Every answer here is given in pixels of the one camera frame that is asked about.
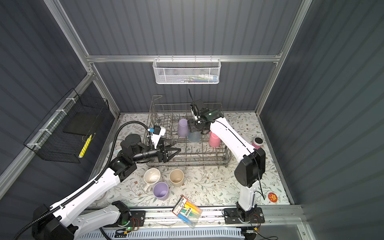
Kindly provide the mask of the blue translucent cup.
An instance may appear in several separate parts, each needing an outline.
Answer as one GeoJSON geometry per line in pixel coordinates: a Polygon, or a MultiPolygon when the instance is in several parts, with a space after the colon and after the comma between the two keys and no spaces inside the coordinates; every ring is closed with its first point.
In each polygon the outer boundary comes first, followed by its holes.
{"type": "Polygon", "coordinates": [[[201,140],[201,132],[191,132],[188,135],[188,140],[192,143],[198,143],[201,140]]]}

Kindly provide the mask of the lilac cup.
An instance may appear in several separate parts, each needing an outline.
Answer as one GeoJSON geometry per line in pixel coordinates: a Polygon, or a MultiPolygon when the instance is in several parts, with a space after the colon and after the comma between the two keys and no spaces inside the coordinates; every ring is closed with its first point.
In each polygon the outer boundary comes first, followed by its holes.
{"type": "Polygon", "coordinates": [[[189,135],[189,127],[187,119],[180,119],[178,122],[178,136],[180,138],[186,138],[189,135]]]}

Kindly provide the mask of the pink cup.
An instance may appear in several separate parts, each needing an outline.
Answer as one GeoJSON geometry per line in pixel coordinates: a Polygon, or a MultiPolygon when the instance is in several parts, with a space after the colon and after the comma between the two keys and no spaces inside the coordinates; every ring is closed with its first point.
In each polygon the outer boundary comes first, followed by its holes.
{"type": "Polygon", "coordinates": [[[218,148],[221,144],[221,139],[213,132],[210,132],[209,134],[210,134],[209,145],[212,148],[218,148]]]}

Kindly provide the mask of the beige cup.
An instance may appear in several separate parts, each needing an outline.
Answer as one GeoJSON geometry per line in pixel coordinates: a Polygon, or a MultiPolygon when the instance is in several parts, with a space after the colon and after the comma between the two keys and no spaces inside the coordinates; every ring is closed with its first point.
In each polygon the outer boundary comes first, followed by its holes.
{"type": "Polygon", "coordinates": [[[185,175],[180,169],[174,169],[170,172],[169,180],[175,187],[181,187],[184,183],[185,175]]]}

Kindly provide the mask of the purple cup front row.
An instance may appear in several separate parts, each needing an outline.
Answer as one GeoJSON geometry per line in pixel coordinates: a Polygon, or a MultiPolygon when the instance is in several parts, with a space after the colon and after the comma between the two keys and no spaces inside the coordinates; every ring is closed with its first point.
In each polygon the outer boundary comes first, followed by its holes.
{"type": "Polygon", "coordinates": [[[169,186],[165,182],[158,182],[153,187],[154,196],[161,201],[165,201],[169,197],[169,186]]]}

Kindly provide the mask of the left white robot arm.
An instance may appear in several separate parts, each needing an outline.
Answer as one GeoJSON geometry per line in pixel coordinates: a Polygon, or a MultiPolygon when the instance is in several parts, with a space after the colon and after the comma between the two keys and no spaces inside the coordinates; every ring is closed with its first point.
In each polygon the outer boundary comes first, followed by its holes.
{"type": "Polygon", "coordinates": [[[132,229],[140,225],[130,208],[121,201],[82,215],[83,210],[97,198],[127,179],[138,164],[154,160],[167,163],[181,152],[174,141],[163,137],[165,128],[139,124],[146,129],[148,144],[144,144],[137,134],[128,135],[121,141],[117,156],[109,156],[107,164],[96,177],[63,200],[50,207],[42,205],[34,211],[29,228],[35,240],[75,240],[104,226],[118,225],[132,229]]]}

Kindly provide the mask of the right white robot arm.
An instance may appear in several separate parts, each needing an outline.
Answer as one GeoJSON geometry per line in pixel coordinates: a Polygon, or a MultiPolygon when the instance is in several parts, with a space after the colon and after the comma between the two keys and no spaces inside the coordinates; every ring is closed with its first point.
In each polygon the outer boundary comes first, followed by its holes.
{"type": "Polygon", "coordinates": [[[190,104],[192,118],[188,120],[189,130],[193,132],[212,133],[226,145],[236,158],[238,165],[234,175],[240,187],[237,201],[237,216],[247,223],[254,215],[257,204],[255,193],[263,193],[261,179],[266,168],[266,153],[262,148],[256,149],[242,138],[217,110],[210,110],[195,102],[190,104]]]}

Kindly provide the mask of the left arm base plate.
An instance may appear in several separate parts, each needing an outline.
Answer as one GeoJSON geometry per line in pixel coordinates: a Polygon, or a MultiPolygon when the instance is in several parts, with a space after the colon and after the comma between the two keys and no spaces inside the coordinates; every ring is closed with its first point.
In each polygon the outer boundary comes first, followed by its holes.
{"type": "Polygon", "coordinates": [[[117,221],[117,225],[123,228],[142,227],[146,218],[145,211],[130,211],[122,213],[117,221]]]}

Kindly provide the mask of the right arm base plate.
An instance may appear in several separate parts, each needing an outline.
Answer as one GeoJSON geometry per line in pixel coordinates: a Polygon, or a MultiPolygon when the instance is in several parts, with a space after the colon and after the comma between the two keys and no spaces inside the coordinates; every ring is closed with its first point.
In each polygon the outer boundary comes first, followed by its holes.
{"type": "Polygon", "coordinates": [[[238,211],[236,208],[224,208],[222,210],[224,216],[225,224],[235,225],[235,224],[263,224],[265,223],[265,217],[261,208],[255,208],[254,211],[250,214],[249,218],[242,221],[239,217],[238,211]]]}

